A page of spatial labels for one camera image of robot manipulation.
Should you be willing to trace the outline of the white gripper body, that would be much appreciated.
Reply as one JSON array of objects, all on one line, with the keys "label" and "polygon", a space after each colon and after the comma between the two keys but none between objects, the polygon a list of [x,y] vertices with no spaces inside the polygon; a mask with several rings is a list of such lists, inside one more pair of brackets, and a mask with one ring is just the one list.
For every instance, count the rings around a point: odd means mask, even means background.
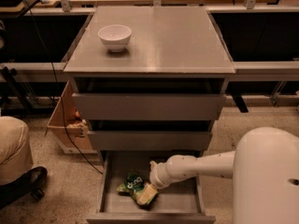
[{"label": "white gripper body", "polygon": [[171,176],[166,170],[166,164],[163,162],[151,161],[150,172],[149,172],[149,181],[157,189],[165,189],[171,185]]}]

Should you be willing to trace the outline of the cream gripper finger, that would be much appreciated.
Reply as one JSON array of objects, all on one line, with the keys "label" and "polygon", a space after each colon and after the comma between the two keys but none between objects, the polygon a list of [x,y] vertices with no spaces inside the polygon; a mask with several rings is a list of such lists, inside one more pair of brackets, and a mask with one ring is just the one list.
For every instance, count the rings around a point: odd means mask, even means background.
[{"label": "cream gripper finger", "polygon": [[139,205],[148,205],[152,201],[152,199],[158,194],[157,189],[151,185],[147,184],[136,197],[136,202]]}]

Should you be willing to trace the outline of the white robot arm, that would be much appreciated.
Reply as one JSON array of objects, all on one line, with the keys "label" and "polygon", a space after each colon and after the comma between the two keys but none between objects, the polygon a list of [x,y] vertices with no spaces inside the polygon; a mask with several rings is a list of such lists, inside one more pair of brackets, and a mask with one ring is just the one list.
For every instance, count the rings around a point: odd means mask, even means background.
[{"label": "white robot arm", "polygon": [[299,224],[299,137],[292,133],[256,128],[234,151],[174,155],[149,165],[149,182],[157,189],[198,175],[231,178],[233,224]]}]

